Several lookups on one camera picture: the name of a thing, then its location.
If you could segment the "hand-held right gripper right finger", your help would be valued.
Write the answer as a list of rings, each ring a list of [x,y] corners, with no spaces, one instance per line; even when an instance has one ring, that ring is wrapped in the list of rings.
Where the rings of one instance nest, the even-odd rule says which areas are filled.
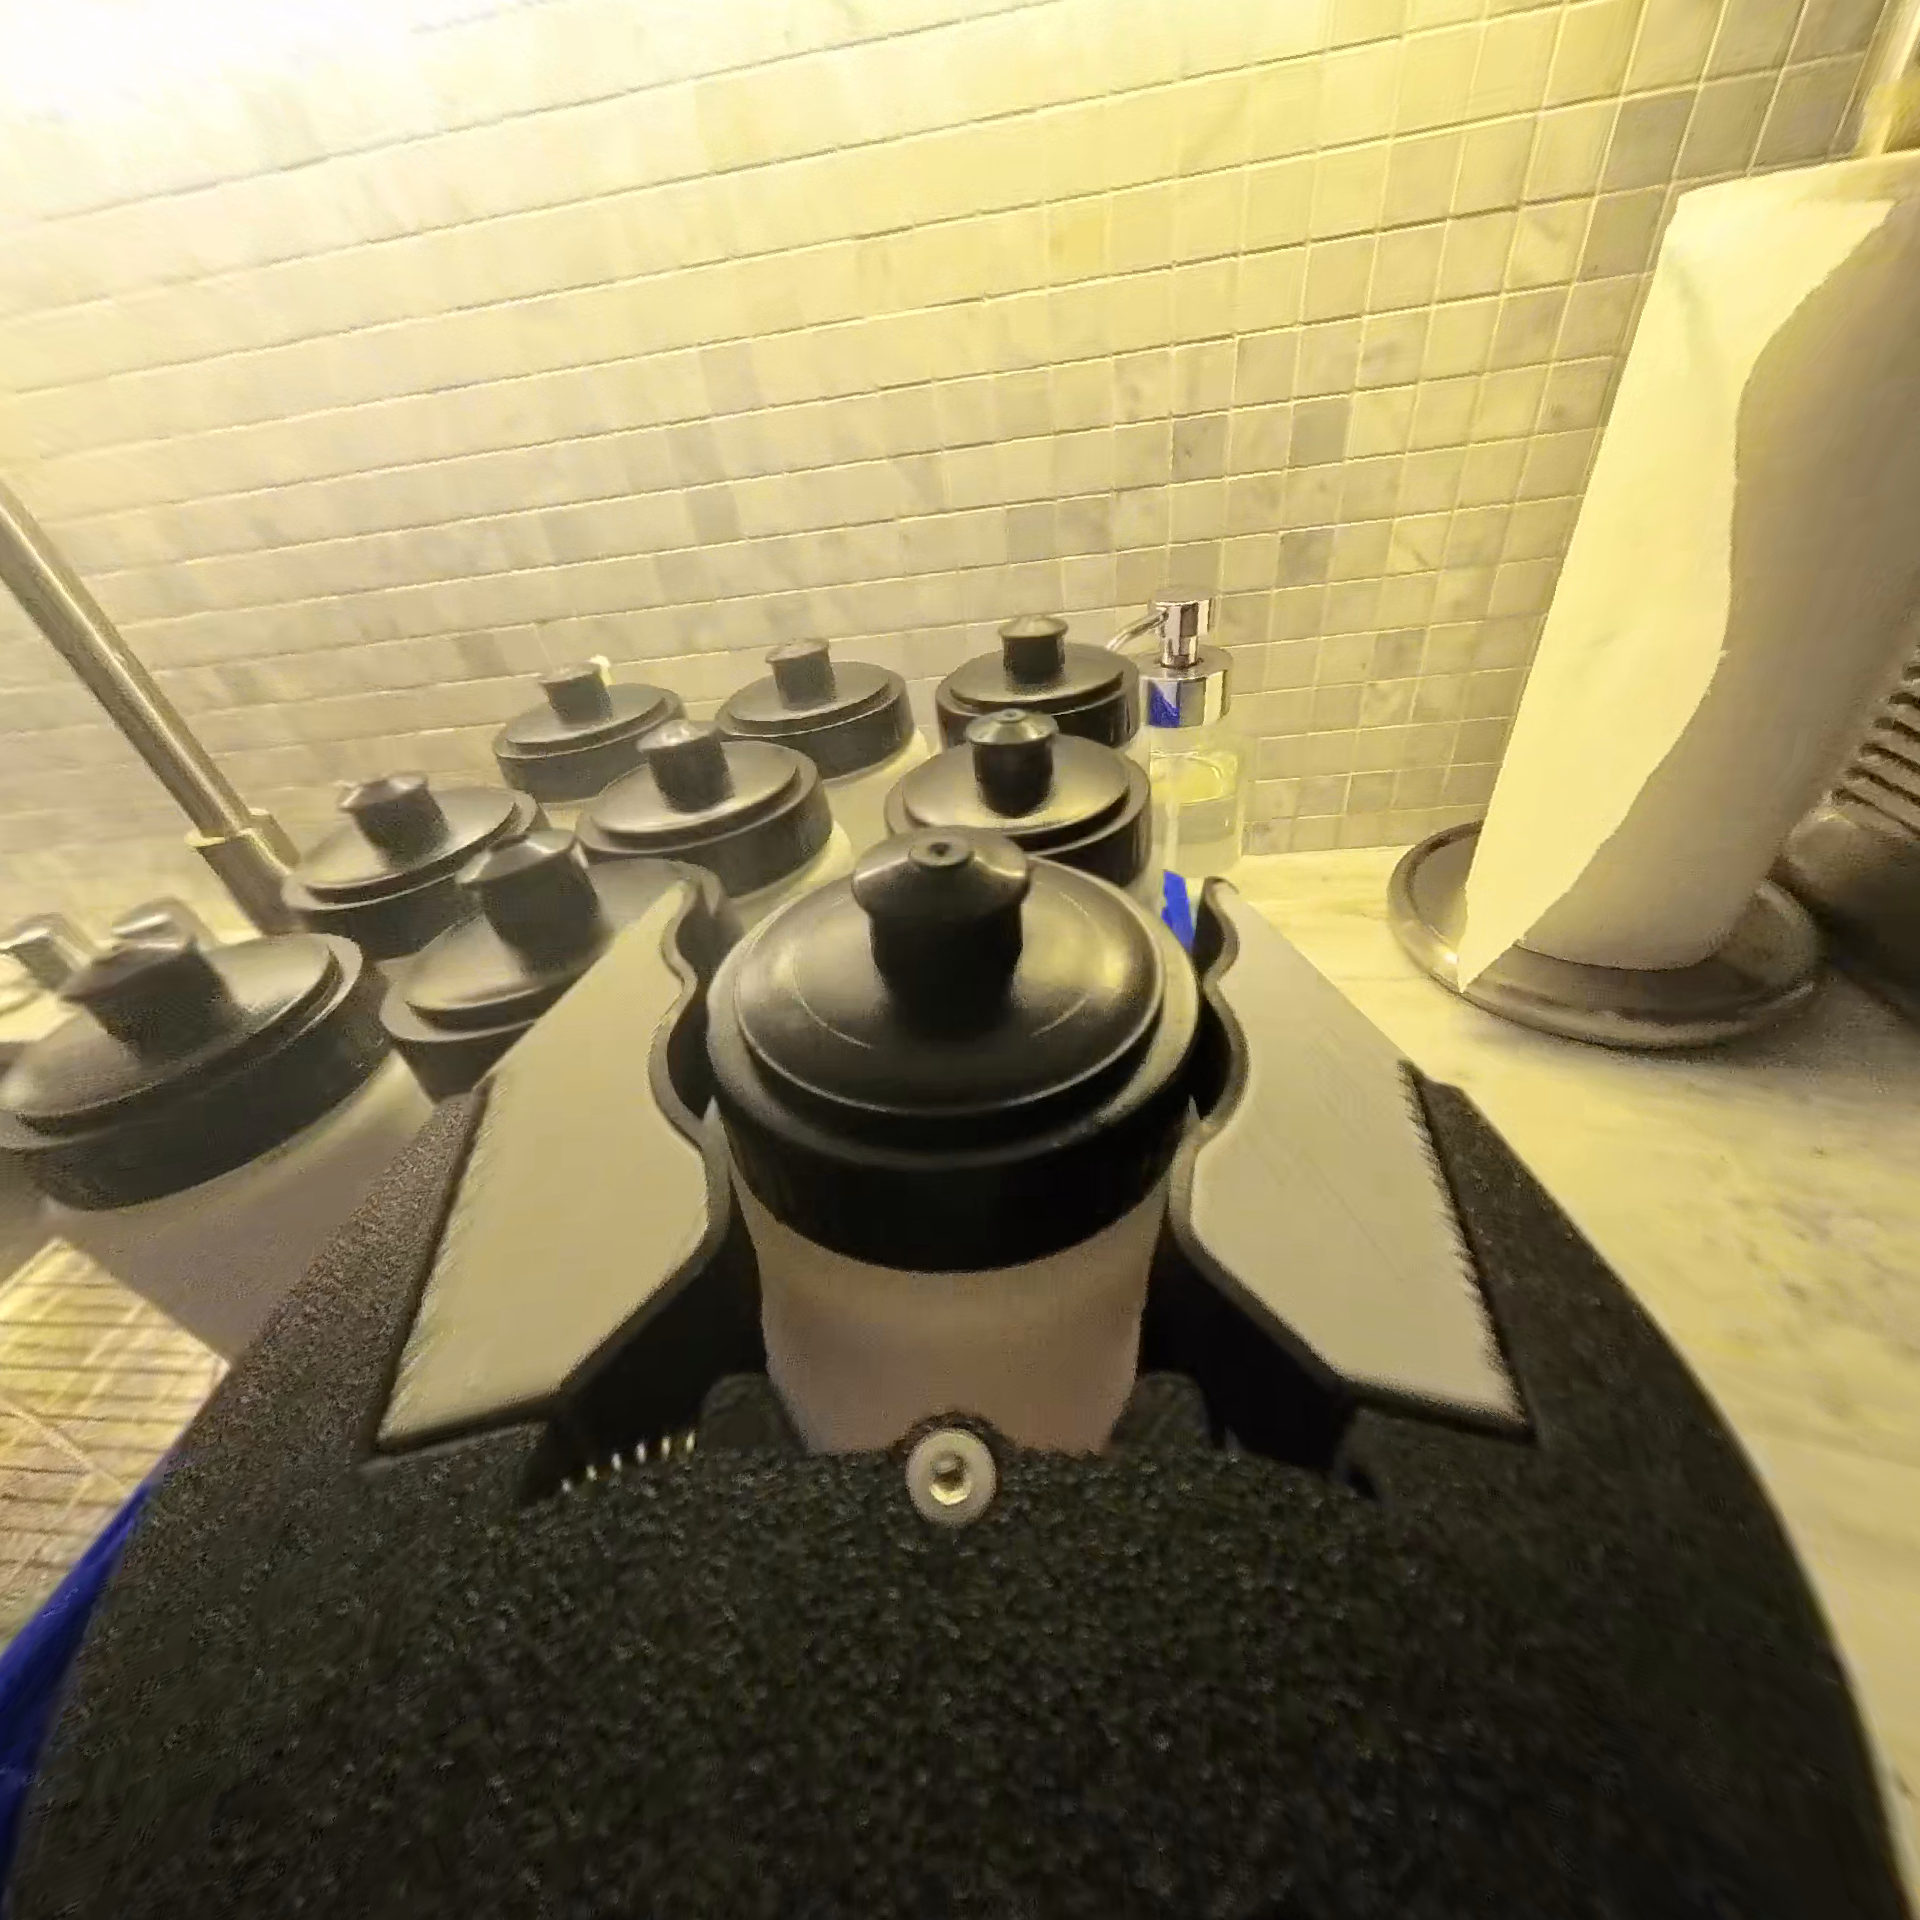
[[[1229,881],[1190,961],[1221,1080],[1171,1173],[1185,1259],[1333,1401],[1526,1438],[1405,1051]]]

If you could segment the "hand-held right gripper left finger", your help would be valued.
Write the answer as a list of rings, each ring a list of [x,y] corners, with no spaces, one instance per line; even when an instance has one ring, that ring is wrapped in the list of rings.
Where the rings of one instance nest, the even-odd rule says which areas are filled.
[[[380,1455],[536,1425],[552,1456],[614,1456],[694,1425],[750,1342],[733,1282],[692,1301],[730,1201],[674,1075],[730,933],[706,879],[661,883],[472,1094]]]

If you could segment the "white plastic bottle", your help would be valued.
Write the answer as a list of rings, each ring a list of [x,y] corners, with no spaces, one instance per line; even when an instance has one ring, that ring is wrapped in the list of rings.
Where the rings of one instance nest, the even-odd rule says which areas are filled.
[[[878,1453],[934,1418],[1026,1449],[1102,1449],[1129,1401],[1168,1184],[1038,1259],[918,1272],[840,1256],[736,1189],[765,1375],[811,1453]]]

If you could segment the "black bottle cap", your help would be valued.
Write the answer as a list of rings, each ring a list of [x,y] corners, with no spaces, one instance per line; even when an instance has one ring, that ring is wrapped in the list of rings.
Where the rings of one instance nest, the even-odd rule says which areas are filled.
[[[706,1000],[736,1184],[864,1265],[979,1274],[1136,1211],[1186,1125],[1194,962],[1121,888],[982,830],[888,840]]]

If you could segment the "blue plastic bin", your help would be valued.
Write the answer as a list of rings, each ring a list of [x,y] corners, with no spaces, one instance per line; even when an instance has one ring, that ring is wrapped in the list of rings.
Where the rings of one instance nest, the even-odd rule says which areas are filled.
[[[60,1694],[107,1594],[118,1594],[109,1619],[153,1626],[160,1656],[194,1673],[211,1673],[216,1654],[243,1661],[243,1647],[267,1631],[296,1647],[267,1664],[325,1672],[350,1662],[345,1648],[365,1623],[462,1641],[480,1631],[457,1619],[500,1617],[517,1637],[531,1622],[579,1640],[590,1619],[611,1619],[634,1594],[664,1594],[674,1561],[765,1558],[779,1533],[821,1542],[821,1520],[773,1519],[779,1495],[813,1497],[827,1486],[833,1472],[806,1456],[850,1456],[860,1482],[906,1462],[915,1501],[949,1520],[987,1497],[1005,1449],[1040,1449],[953,1415],[878,1453],[825,1455],[800,1441],[765,1375],[760,1269],[713,1098],[706,1000],[726,959],[710,970],[702,1037],[674,1075],[730,1201],[726,1251],[692,1301],[720,1305],[718,1282],[733,1282],[750,1342],[710,1376],[694,1425],[614,1456],[552,1456],[536,1425],[429,1453],[378,1453],[394,1367],[474,1127],[474,1090],[446,1099],[174,1458],[4,1654],[6,1720],[26,1713],[33,1689]],[[202,1641],[213,1654],[196,1654]]]

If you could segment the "metal paper towel holder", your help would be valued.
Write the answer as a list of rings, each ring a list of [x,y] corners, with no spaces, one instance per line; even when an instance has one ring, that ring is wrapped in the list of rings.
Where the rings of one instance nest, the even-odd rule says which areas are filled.
[[[1489,1018],[1605,1049],[1683,1051],[1768,1033],[1806,1013],[1821,985],[1818,927],[1770,881],[1726,945],[1690,967],[1588,967],[1514,946],[1464,982],[1458,939],[1480,834],[1480,824],[1464,824],[1408,849],[1386,885],[1386,920],[1416,970]]]

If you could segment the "group of capped bottles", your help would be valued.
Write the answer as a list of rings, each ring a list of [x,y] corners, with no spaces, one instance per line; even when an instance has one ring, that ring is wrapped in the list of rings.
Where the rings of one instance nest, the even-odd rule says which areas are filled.
[[[713,725],[600,665],[544,679],[493,743],[502,785],[388,775],[278,883],[282,933],[213,945],[174,903],[107,946],[54,920],[4,951],[65,1018],[4,1049],[4,1177],[48,1234],[238,1355],[436,1099],[476,1089],[657,909],[709,976],[733,937],[846,875],[906,787],[964,791],[966,727],[1036,713],[1059,775],[989,777],[1033,851],[1147,865],[1142,694],[1057,615],[934,691],[819,641],[770,655]]]

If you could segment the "glass soap dispenser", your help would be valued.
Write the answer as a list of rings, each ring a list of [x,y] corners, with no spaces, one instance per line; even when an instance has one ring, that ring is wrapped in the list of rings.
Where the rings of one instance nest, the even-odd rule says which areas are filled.
[[[1240,865],[1253,787],[1235,665],[1214,638],[1214,611],[1211,592],[1171,585],[1112,641],[1136,667],[1163,870],[1190,889]]]

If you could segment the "dark appliance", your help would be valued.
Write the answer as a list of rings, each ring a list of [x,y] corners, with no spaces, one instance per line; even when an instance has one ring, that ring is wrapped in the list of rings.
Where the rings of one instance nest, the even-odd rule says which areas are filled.
[[[1838,971],[1918,1023],[1918,655],[1830,791],[1790,832],[1776,883]]]

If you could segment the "white paper towel roll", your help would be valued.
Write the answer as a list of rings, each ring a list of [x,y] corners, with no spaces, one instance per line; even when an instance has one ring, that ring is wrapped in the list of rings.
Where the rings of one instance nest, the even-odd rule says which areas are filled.
[[[1466,888],[1456,971],[1707,959],[1904,661],[1916,151],[1684,194]]]

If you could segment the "stainless steel faucet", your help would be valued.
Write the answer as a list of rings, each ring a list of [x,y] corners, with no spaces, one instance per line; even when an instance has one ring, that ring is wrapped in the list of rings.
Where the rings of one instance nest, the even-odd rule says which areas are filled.
[[[11,487],[3,489],[3,581],[180,808],[187,845],[243,917],[264,933],[290,931],[298,915],[283,883],[298,847],[269,811],[243,798]]]

